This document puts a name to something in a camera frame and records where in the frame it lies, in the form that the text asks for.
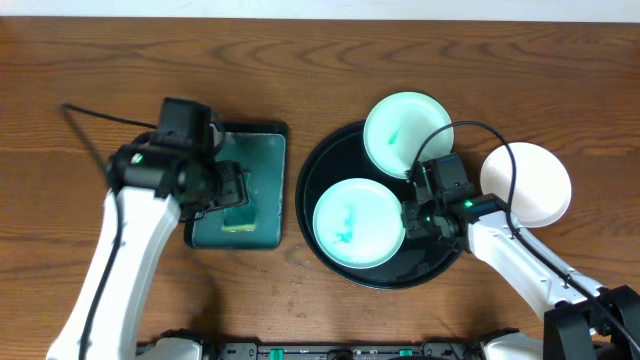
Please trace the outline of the yellow green sponge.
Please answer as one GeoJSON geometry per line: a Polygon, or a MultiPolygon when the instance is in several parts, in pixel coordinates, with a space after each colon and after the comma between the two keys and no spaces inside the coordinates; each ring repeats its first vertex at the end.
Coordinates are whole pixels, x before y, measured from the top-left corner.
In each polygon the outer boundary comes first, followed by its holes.
{"type": "Polygon", "coordinates": [[[254,231],[257,221],[257,209],[253,203],[227,208],[223,212],[221,229],[225,232],[254,231]]]}

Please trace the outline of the mint green plate with stain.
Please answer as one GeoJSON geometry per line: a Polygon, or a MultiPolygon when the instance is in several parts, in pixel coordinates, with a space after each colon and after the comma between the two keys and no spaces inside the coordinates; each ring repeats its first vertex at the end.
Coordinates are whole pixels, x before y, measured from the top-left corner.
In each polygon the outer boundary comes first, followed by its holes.
{"type": "Polygon", "coordinates": [[[329,187],[312,216],[315,240],[334,263],[369,269],[390,260],[405,239],[401,204],[379,182],[351,178],[329,187]]]}

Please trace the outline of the white plate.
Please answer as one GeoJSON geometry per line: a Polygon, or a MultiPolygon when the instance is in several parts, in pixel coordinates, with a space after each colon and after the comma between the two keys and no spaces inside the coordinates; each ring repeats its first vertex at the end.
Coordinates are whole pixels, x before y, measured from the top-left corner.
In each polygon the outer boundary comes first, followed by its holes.
{"type": "MultiPolygon", "coordinates": [[[[572,184],[562,162],[542,146],[510,143],[516,163],[512,211],[520,223],[540,228],[557,222],[568,210],[572,184]]],[[[493,193],[507,201],[512,180],[511,159],[505,146],[492,151],[480,170],[483,194],[493,193]]]]}

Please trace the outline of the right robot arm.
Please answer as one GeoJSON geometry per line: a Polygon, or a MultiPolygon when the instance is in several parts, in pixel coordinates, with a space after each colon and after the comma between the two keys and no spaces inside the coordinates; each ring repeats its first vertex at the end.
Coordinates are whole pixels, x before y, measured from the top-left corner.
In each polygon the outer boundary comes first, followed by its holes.
{"type": "Polygon", "coordinates": [[[539,316],[541,339],[504,330],[477,343],[481,359],[636,359],[639,295],[608,289],[546,247],[494,194],[445,203],[406,201],[411,238],[464,249],[495,270],[539,316]]]}

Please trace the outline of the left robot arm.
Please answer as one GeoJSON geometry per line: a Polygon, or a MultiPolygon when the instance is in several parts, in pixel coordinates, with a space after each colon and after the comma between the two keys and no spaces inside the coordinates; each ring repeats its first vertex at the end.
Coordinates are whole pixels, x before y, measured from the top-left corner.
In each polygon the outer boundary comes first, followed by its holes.
{"type": "Polygon", "coordinates": [[[109,158],[96,251],[48,358],[135,358],[148,292],[178,223],[248,201],[241,167],[215,159],[225,140],[223,131],[203,139],[157,131],[109,158]]]}

